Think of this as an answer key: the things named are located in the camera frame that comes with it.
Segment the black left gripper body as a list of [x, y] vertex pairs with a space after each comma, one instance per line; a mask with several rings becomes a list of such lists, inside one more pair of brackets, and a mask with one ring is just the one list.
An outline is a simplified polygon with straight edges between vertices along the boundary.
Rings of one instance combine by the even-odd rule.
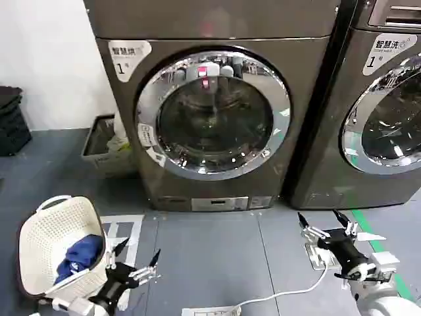
[[134, 267], [118, 262], [114, 269], [106, 270], [107, 281], [89, 301], [103, 308], [116, 308], [120, 297], [127, 289], [138, 287], [138, 281], [130, 277], [136, 271]]

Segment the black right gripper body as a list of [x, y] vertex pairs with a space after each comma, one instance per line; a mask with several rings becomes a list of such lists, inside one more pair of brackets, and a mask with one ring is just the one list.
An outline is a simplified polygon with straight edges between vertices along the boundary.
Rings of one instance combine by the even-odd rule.
[[360, 264], [368, 263], [368, 258], [358, 251], [354, 245], [354, 240], [345, 234], [343, 228], [327, 230], [330, 237], [319, 238], [317, 246], [319, 248], [331, 251], [339, 264], [341, 273], [348, 274], [352, 269]]

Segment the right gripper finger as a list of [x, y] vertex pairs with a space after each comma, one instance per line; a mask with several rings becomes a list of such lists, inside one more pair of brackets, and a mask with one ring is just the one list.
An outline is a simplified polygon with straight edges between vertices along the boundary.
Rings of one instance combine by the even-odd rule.
[[358, 223], [351, 222], [350, 219], [342, 213], [341, 211], [338, 211], [336, 209], [333, 210], [334, 215], [336, 216], [339, 223], [343, 226], [345, 229], [345, 235], [346, 236], [356, 236], [357, 235], [357, 228]]
[[301, 236], [306, 238], [308, 241], [318, 241], [319, 239], [325, 240], [330, 238], [330, 234], [315, 226], [311, 226], [306, 218], [298, 211], [297, 212], [299, 225], [301, 227]]

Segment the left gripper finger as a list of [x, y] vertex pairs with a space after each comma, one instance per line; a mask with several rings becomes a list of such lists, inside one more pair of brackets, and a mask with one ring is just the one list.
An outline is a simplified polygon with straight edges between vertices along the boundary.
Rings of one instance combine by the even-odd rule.
[[116, 269], [116, 258], [121, 254], [129, 241], [129, 238], [123, 239], [121, 242], [115, 244], [111, 251], [107, 252], [107, 269]]
[[129, 278], [138, 282], [138, 284], [144, 285], [148, 283], [150, 280], [154, 278], [160, 278], [161, 275], [157, 272], [157, 263], [161, 254], [161, 249], [157, 251], [157, 253], [153, 256], [152, 260], [148, 264], [148, 266], [138, 269], [134, 272], [129, 274]]

